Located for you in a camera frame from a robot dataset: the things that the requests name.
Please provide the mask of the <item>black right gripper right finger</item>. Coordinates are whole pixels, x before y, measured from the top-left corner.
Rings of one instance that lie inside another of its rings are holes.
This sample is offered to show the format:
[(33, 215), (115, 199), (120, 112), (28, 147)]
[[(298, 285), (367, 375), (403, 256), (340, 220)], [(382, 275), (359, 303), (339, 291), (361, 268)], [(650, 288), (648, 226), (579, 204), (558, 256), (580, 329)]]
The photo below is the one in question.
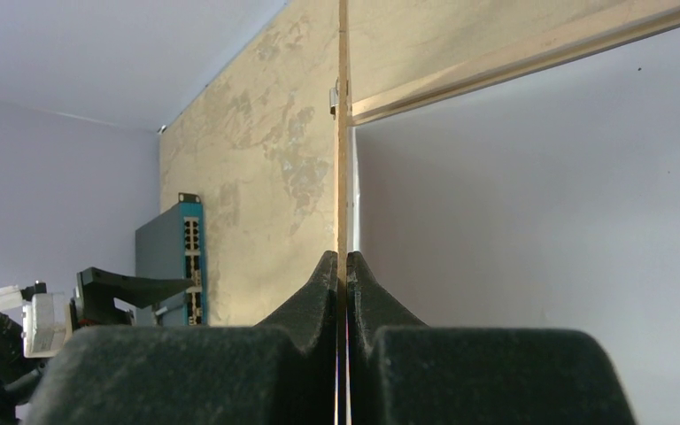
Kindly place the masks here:
[(614, 365), (570, 329), (426, 325), (347, 260), (355, 424), (631, 424)]

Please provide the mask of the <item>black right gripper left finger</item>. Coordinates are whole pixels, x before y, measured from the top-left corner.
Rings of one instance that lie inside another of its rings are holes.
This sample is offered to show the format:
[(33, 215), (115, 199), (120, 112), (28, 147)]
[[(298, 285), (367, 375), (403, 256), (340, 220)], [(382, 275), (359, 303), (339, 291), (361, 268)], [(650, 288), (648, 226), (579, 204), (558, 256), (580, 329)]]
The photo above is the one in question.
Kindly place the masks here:
[(31, 400), (29, 424), (331, 424), (337, 255), (249, 327), (79, 331)]

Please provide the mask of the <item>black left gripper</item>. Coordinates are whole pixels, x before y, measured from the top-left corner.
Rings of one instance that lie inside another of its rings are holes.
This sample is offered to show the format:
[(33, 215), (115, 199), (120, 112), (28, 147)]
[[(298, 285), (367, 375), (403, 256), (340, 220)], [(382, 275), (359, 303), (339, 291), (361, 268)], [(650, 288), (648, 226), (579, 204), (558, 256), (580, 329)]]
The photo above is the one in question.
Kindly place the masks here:
[[(89, 267), (77, 274), (74, 296), (76, 326), (133, 325), (134, 313), (115, 300), (146, 308), (192, 288), (190, 279), (151, 279), (114, 274)], [(19, 424), (17, 407), (27, 404), (42, 380), (46, 359), (23, 354), (22, 327), (0, 313), (0, 424)]]

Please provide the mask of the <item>colour photo print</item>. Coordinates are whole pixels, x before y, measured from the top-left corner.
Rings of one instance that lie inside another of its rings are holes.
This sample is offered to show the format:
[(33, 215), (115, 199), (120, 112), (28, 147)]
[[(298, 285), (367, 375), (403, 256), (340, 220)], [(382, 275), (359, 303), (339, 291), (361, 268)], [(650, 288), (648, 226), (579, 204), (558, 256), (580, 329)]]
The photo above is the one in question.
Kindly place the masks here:
[(359, 250), (430, 325), (575, 328), (680, 424), (680, 27), (356, 130)]

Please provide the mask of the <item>white wooden picture frame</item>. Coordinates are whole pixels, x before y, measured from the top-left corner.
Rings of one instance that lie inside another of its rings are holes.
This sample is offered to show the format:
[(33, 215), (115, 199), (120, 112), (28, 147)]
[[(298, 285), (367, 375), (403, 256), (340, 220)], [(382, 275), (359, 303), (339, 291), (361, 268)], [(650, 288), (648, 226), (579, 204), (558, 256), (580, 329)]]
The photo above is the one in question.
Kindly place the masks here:
[(680, 1), (463, 1), (351, 7), (360, 125), (680, 26)]

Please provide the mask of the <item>brown backing board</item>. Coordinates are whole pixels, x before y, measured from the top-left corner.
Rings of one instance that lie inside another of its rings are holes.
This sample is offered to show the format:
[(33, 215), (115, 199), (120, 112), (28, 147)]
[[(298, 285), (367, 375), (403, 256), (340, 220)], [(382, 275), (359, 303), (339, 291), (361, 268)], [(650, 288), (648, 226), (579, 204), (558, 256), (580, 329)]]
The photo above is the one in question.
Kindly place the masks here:
[(348, 237), (348, 206), (347, 206), (347, 171), (348, 161), (348, 132), (352, 117), (350, 100), (350, 67), (349, 67), (349, 2), (337, 2), (337, 79), (336, 105), (334, 107), (335, 121), (335, 163), (334, 163), (334, 251), (337, 253), (336, 268), (336, 342), (337, 342), (337, 373), (336, 373), (336, 416), (339, 424), (349, 421), (350, 390), (349, 390), (349, 361), (347, 343), (347, 237)]

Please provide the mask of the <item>black foam pad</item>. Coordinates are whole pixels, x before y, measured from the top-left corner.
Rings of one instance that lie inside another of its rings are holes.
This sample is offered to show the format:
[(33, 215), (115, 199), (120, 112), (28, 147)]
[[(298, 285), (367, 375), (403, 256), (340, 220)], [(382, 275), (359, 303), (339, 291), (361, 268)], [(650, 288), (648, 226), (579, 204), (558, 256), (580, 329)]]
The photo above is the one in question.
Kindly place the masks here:
[(205, 215), (201, 197), (179, 193), (178, 202), (135, 231), (135, 274), (188, 279), (193, 286), (135, 311), (142, 326), (204, 326), (207, 323)]

